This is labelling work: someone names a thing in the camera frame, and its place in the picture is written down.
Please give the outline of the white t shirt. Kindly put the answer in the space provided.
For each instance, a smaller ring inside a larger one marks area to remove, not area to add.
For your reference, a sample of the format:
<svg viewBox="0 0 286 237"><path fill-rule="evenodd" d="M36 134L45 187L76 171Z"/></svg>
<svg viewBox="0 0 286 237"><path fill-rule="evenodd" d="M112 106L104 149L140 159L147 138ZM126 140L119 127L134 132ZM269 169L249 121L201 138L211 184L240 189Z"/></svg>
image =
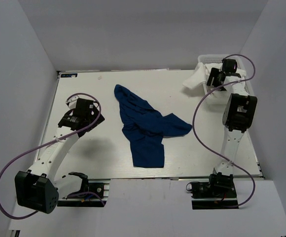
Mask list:
<svg viewBox="0 0 286 237"><path fill-rule="evenodd" d="M200 86L204 86L206 89L211 90L212 86L208 86L207 82L209 81L210 73L212 72L212 69L217 69L220 71L222 69L222 63L208 63L204 64L202 62L199 62L193 72L193 74L187 78L182 85L189 89L194 90ZM236 73L240 75L240 79L244 79L247 75L245 70L239 69L237 67ZM222 89L220 91L214 91L212 93L212 96L214 97L226 97L229 96L230 93L225 91L222 92Z"/></svg>

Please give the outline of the blue t shirt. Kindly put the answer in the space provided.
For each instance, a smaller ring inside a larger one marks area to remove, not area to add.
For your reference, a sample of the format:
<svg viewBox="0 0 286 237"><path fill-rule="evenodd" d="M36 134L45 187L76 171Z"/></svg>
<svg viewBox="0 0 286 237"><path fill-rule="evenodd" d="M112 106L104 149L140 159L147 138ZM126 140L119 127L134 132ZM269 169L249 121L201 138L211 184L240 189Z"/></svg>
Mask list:
<svg viewBox="0 0 286 237"><path fill-rule="evenodd" d="M133 166L163 168L163 138L184 136L192 125L173 113L163 116L146 100L119 84L114 88L114 95L119 102L122 132L130 142Z"/></svg>

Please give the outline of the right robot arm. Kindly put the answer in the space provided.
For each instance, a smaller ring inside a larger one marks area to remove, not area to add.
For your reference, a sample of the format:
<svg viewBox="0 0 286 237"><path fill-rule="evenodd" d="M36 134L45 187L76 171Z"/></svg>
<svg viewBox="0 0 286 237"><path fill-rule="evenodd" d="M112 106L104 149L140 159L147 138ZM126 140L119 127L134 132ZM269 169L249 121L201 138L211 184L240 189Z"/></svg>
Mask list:
<svg viewBox="0 0 286 237"><path fill-rule="evenodd" d="M234 186L233 170L239 144L255 114L257 97L247 93L240 80L236 69L212 69L207 83L215 88L221 85L229 93L222 117L224 139L220 152L228 160L215 166L209 177L208 192L214 197L228 193Z"/></svg>

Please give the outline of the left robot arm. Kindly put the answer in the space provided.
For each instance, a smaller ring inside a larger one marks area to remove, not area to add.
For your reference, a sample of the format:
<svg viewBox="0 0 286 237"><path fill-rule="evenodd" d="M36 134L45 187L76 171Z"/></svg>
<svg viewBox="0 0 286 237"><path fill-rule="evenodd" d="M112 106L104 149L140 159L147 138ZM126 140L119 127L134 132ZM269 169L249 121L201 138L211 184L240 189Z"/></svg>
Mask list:
<svg viewBox="0 0 286 237"><path fill-rule="evenodd" d="M89 193L88 176L69 172L56 179L56 173L71 147L105 119L99 102L74 96L66 101L69 110L58 122L54 139L27 171L15 176L18 205L51 213L62 198L84 197Z"/></svg>

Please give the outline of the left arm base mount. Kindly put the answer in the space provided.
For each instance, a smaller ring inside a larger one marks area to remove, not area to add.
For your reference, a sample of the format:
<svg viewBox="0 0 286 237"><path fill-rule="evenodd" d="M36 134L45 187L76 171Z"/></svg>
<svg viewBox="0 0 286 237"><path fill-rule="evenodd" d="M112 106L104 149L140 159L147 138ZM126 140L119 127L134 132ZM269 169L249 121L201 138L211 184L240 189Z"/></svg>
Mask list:
<svg viewBox="0 0 286 237"><path fill-rule="evenodd" d="M89 180L86 191L58 201L58 207L104 207L109 195L110 180Z"/></svg>

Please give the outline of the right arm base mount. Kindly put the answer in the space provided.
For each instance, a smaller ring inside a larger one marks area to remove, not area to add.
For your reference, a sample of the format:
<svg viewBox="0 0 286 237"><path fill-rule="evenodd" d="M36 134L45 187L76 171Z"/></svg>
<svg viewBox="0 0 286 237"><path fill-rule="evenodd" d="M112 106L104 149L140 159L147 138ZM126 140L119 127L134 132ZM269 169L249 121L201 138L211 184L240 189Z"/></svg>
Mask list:
<svg viewBox="0 0 286 237"><path fill-rule="evenodd" d="M186 191L191 194L193 210L238 209L235 186L230 189L213 191L208 182L189 182Z"/></svg>

